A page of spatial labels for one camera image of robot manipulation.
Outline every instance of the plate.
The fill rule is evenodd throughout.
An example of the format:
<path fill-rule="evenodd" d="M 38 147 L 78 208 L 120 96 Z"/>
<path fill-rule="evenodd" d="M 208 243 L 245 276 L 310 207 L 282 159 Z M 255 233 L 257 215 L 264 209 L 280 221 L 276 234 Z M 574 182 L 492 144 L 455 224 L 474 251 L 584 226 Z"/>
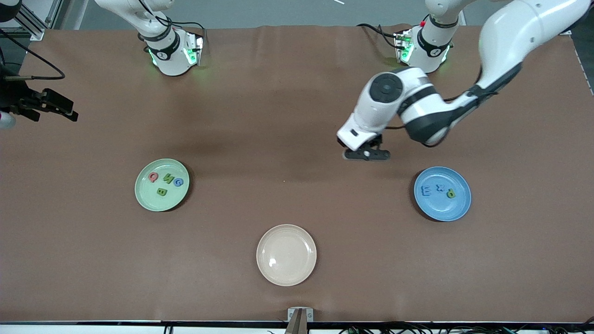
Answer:
<path fill-rule="evenodd" d="M 297 285 L 315 267 L 317 251 L 306 230 L 290 224 L 275 226 L 260 239 L 256 262 L 264 277 L 280 286 Z"/>
<path fill-rule="evenodd" d="M 136 178 L 134 192 L 143 208 L 151 211 L 173 209 L 186 196 L 189 173 L 181 162 L 159 159 L 149 163 Z"/>
<path fill-rule="evenodd" d="M 468 212 L 472 196 L 462 175 L 447 167 L 431 167 L 416 178 L 415 200 L 429 217 L 452 222 Z"/>

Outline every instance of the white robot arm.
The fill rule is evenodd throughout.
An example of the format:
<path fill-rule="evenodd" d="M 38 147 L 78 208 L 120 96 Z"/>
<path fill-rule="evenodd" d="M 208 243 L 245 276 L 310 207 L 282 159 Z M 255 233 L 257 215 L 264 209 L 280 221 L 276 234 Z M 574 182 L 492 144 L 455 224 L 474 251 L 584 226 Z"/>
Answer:
<path fill-rule="evenodd" d="M 462 9 L 476 0 L 425 0 L 429 9 L 423 26 L 403 31 L 396 45 L 399 61 L 411 67 L 418 67 L 431 73 L 446 60 L 451 38 L 460 26 Z"/>
<path fill-rule="evenodd" d="M 200 61 L 203 38 L 171 25 L 161 11 L 173 0 L 95 0 L 138 30 L 155 66 L 166 75 L 181 75 Z"/>
<path fill-rule="evenodd" d="M 451 103 L 443 100 L 418 67 L 373 76 L 354 112 L 338 130 L 339 143 L 348 148 L 345 158 L 389 159 L 389 152 L 380 149 L 381 134 L 396 115 L 412 140 L 429 147 L 437 145 L 459 121 L 516 76 L 528 53 L 587 15 L 593 4 L 592 0 L 514 0 L 497 11 L 481 30 L 481 76 Z"/>

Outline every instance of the beige plate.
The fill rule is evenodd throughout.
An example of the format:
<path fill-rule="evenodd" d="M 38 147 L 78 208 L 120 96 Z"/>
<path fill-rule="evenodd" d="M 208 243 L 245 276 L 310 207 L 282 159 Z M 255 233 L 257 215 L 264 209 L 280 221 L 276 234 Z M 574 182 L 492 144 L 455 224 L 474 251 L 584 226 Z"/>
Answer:
<path fill-rule="evenodd" d="M 260 239 L 256 262 L 264 277 L 280 286 L 297 285 L 311 274 L 317 251 L 306 230 L 295 225 L 279 225 Z"/>

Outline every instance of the brown table cover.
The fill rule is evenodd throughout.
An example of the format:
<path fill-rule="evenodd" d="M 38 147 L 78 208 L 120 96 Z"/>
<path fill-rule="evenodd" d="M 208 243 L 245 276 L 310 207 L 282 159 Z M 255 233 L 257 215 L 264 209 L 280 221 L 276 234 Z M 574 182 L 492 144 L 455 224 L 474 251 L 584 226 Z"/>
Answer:
<path fill-rule="evenodd" d="M 462 27 L 431 80 L 474 82 L 479 27 Z M 212 30 L 203 67 L 161 75 L 135 31 L 47 31 L 63 69 L 34 81 L 75 102 L 0 132 L 0 320 L 315 319 L 583 321 L 594 313 L 594 108 L 569 36 L 529 55 L 499 96 L 427 149 L 387 131 L 387 163 L 348 162 L 336 131 L 393 49 L 356 27 Z M 22 74 L 52 74 L 28 55 Z M 192 173 L 171 212 L 134 181 L 171 157 Z M 411 184 L 430 166 L 472 189 L 461 220 L 433 222 Z M 268 282 L 260 237 L 314 238 L 302 284 Z"/>

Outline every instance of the cable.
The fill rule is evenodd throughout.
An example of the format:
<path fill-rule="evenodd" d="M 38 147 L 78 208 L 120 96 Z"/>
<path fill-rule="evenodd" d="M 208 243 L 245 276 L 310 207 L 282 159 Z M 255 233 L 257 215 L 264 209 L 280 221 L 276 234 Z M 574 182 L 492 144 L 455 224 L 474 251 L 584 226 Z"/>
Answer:
<path fill-rule="evenodd" d="M 501 329 L 487 329 L 484 327 L 471 326 L 456 326 L 447 329 L 446 334 L 450 334 L 452 330 L 463 330 L 463 334 L 501 334 Z"/>
<path fill-rule="evenodd" d="M 481 79 L 481 76 L 482 76 L 482 66 L 480 67 L 479 74 L 476 76 L 476 80 L 473 84 L 476 84 L 477 82 L 479 82 L 479 80 Z M 453 100 L 457 99 L 458 97 L 462 96 L 462 94 L 460 94 L 458 96 L 454 96 L 454 97 L 449 97 L 447 99 L 444 99 L 444 101 L 446 101 L 446 102 L 453 101 Z"/>
<path fill-rule="evenodd" d="M 4 52 L 2 48 L 0 48 L 0 61 L 2 61 L 2 65 L 6 65 L 6 59 L 4 59 Z"/>
<path fill-rule="evenodd" d="M 392 37 L 393 38 L 394 37 L 394 34 L 402 33 L 404 30 L 396 31 L 396 32 L 394 32 L 392 34 L 388 34 L 388 33 L 385 33 L 384 32 L 384 30 L 381 28 L 381 25 L 378 25 L 377 28 L 375 28 L 374 26 L 372 26 L 370 24 L 361 23 L 361 24 L 357 24 L 357 27 L 366 27 L 366 28 L 369 28 L 369 29 L 375 31 L 376 33 L 380 34 L 381 37 L 384 38 L 384 40 L 386 41 L 386 43 L 388 43 L 388 45 L 390 45 L 392 48 L 395 48 L 395 49 L 398 49 L 398 50 L 404 50 L 404 47 L 402 47 L 402 46 L 396 46 L 396 45 L 390 43 L 390 41 L 388 40 L 388 37 Z"/>
<path fill-rule="evenodd" d="M 176 22 L 176 21 L 172 21 L 169 17 L 165 20 L 161 17 L 158 17 L 157 15 L 155 15 L 153 13 L 153 11 L 147 7 L 144 2 L 142 0 L 138 0 L 138 2 L 140 2 L 140 4 L 142 5 L 142 7 L 144 8 L 144 10 L 146 10 L 149 14 L 151 14 L 152 16 L 155 17 L 155 19 L 162 24 L 165 27 L 170 27 L 170 26 L 174 26 L 174 27 L 178 27 L 181 28 L 180 24 L 196 24 L 198 27 L 200 27 L 202 30 L 206 30 L 204 28 L 204 26 L 198 22 Z"/>
<path fill-rule="evenodd" d="M 486 92 L 486 93 L 483 93 L 483 94 L 481 94 L 481 96 L 478 96 L 478 98 L 479 98 L 479 100 L 480 100 L 480 97 L 482 97 L 482 96 L 488 96 L 488 95 L 499 95 L 499 93 L 497 93 L 497 92 Z M 443 137 L 441 137 L 441 138 L 440 138 L 440 139 L 437 141 L 437 143 L 435 143 L 435 144 L 431 144 L 431 145 L 429 145 L 429 144 L 425 144 L 425 143 L 421 143 L 421 144 L 423 144 L 423 146 L 425 146 L 425 147 L 429 147 L 430 149 L 432 149 L 433 147 L 436 147 L 436 146 L 438 146 L 439 144 L 443 143 L 443 141 L 446 139 L 447 135 L 450 133 L 450 130 L 451 130 L 451 123 L 452 123 L 453 121 L 455 121 L 455 119 L 453 119 L 453 116 L 454 116 L 454 113 L 452 113 L 452 114 L 450 115 L 450 119 L 448 119 L 448 121 L 447 121 L 448 127 L 447 127 L 447 129 L 445 130 L 444 136 L 443 136 Z"/>
<path fill-rule="evenodd" d="M 37 53 L 31 51 L 28 47 L 22 45 L 21 43 L 19 43 L 17 40 L 15 40 L 14 38 L 12 38 L 9 34 L 7 34 L 6 32 L 4 32 L 4 30 L 0 29 L 0 34 L 3 34 L 4 36 L 6 36 L 9 40 L 11 40 L 13 43 L 15 43 L 16 45 L 20 46 L 21 49 L 24 49 L 25 51 L 27 51 L 28 53 L 34 55 L 35 57 L 37 57 L 39 60 L 41 60 L 42 62 L 48 64 L 51 68 L 53 68 L 54 70 L 56 70 L 56 72 L 60 73 L 59 76 L 57 77 L 38 77 L 36 75 L 31 75 L 29 76 L 31 80 L 60 80 L 66 77 L 66 75 L 64 74 L 64 72 L 62 72 L 62 70 L 60 70 L 58 67 L 56 67 L 55 65 L 53 65 L 52 63 L 50 63 L 49 61 L 45 60 L 44 57 L 38 55 Z"/>
<path fill-rule="evenodd" d="M 173 325 L 168 324 L 168 323 L 165 323 L 165 328 L 163 329 L 163 334 L 168 334 L 167 328 L 169 328 L 169 334 L 173 334 Z"/>
<path fill-rule="evenodd" d="M 398 50 L 404 50 L 404 49 L 405 49 L 405 48 L 404 48 L 404 46 L 396 46 L 396 45 L 394 45 L 394 44 L 390 43 L 390 41 L 389 41 L 389 40 L 388 40 L 388 38 L 386 37 L 386 34 L 384 33 L 384 30 L 382 30 L 382 28 L 381 28 L 381 25 L 380 25 L 380 24 L 378 24 L 378 26 L 377 26 L 377 29 L 379 29 L 379 30 L 380 30 L 381 37 L 383 37 L 383 38 L 384 38 L 384 40 L 386 41 L 386 43 L 388 43 L 388 45 L 390 45 L 392 48 L 395 48 L 395 49 L 398 49 Z"/>
<path fill-rule="evenodd" d="M 514 333 L 517 333 L 517 332 L 521 331 L 521 330 L 522 330 L 522 329 L 524 329 L 526 326 L 528 326 L 528 324 L 525 324 L 524 326 L 522 326 L 522 327 L 520 327 L 520 328 L 518 328 L 518 329 L 514 330 Z"/>
<path fill-rule="evenodd" d="M 366 27 L 366 28 L 369 28 L 369 29 L 371 29 L 371 30 L 375 31 L 375 32 L 376 32 L 376 33 L 378 33 L 378 34 L 381 34 L 381 33 L 383 33 L 383 32 L 381 32 L 379 29 L 377 29 L 376 27 L 374 27 L 374 26 L 372 26 L 372 25 L 370 25 L 370 24 L 367 24 L 367 23 L 361 23 L 361 24 L 357 24 L 356 26 L 357 26 L 357 27 Z M 403 31 L 404 31 L 404 30 L 397 31 L 397 32 L 395 32 L 395 34 L 397 34 L 397 33 L 401 33 L 401 32 L 403 32 Z M 394 37 L 394 35 L 393 35 L 393 34 L 388 34 L 388 33 L 383 33 L 383 34 L 384 34 L 384 36 L 386 36 L 386 37 Z"/>

